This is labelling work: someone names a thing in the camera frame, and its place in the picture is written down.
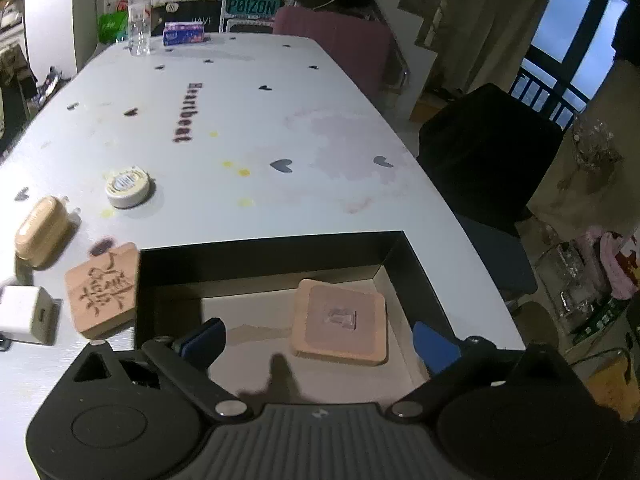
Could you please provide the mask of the clear water bottle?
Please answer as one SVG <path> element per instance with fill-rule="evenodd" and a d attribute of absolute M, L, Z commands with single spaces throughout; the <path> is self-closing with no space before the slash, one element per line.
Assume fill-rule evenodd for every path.
<path fill-rule="evenodd" d="M 128 0 L 128 48 L 133 56 L 150 53 L 151 0 Z"/>

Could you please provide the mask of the white round tape tin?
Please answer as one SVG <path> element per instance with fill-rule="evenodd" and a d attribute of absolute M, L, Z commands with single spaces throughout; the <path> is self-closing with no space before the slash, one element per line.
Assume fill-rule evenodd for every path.
<path fill-rule="evenodd" d="M 114 172 L 105 183 L 108 202 L 117 209 L 134 208 L 146 201 L 151 188 L 149 175 L 132 166 Z"/>

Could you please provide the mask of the large white charger block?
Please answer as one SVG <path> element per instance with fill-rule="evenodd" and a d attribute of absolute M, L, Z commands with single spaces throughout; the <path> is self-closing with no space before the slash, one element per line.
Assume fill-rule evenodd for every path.
<path fill-rule="evenodd" d="M 0 330 L 9 340 L 48 344 L 54 302 L 38 286 L 6 286 L 1 293 Z"/>

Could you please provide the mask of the black office chair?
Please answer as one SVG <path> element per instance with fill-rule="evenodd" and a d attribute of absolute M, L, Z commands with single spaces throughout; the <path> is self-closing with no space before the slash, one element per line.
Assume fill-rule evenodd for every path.
<path fill-rule="evenodd" d="M 452 210 L 502 298 L 538 285 L 518 222 L 563 139 L 560 126 L 495 84 L 447 104 L 419 132 L 416 160 Z"/>

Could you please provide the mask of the square wooden coaster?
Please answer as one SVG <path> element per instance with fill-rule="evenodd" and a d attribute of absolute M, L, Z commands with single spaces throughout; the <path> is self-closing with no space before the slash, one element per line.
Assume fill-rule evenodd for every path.
<path fill-rule="evenodd" d="M 377 366 L 387 360 L 386 301 L 305 278 L 294 295 L 291 347 L 306 358 Z"/>

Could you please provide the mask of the blue tissue pack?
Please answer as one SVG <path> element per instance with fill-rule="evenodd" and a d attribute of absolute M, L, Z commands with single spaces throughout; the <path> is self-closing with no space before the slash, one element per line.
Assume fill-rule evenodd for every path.
<path fill-rule="evenodd" d="M 205 27 L 202 22 L 167 22 L 163 29 L 165 47 L 199 44 L 204 40 Z"/>

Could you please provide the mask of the pink upholstered chair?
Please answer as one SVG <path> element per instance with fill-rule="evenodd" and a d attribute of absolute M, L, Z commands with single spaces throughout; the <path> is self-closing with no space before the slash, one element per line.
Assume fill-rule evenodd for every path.
<path fill-rule="evenodd" d="M 286 6 L 277 12 L 273 32 L 313 39 L 373 104 L 378 102 L 393 39 L 387 25 L 335 12 Z"/>

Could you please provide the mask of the black cardboard box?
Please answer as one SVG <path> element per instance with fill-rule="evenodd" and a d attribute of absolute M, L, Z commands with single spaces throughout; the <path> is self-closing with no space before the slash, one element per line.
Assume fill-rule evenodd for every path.
<path fill-rule="evenodd" d="M 294 296 L 304 278 L 384 296 L 385 362 L 355 364 L 294 352 Z M 416 326 L 438 333 L 439 349 L 457 341 L 401 231 L 145 249 L 134 344 L 179 338 L 209 318 L 224 321 L 227 343 L 206 375 L 253 408 L 269 402 L 387 405 L 434 374 L 414 348 Z"/>

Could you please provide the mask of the teal poizon sign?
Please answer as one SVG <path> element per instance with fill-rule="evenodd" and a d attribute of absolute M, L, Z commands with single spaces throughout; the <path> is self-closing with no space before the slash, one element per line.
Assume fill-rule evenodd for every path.
<path fill-rule="evenodd" d="M 283 0 L 224 0 L 224 15 L 227 18 L 273 18 L 282 3 Z"/>

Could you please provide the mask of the beige earbuds case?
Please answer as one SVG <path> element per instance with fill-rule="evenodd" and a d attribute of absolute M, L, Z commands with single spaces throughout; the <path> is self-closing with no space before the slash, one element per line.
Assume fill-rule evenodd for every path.
<path fill-rule="evenodd" d="M 43 197 L 15 234 L 15 253 L 33 268 L 51 258 L 70 228 L 66 205 L 54 196 Z"/>

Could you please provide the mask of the green shopping bag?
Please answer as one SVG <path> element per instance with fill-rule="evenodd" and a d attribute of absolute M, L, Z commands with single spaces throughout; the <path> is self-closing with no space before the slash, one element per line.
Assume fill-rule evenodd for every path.
<path fill-rule="evenodd" d="M 98 19 L 100 44 L 116 44 L 127 39 L 128 12 L 116 11 L 102 14 Z"/>

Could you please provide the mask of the carved wooden coaster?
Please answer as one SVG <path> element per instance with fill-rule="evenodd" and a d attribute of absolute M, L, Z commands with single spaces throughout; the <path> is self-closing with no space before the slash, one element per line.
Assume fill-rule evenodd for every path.
<path fill-rule="evenodd" d="M 65 273 L 70 313 L 78 333 L 98 339 L 134 319 L 139 260 L 137 246 L 127 243 Z"/>

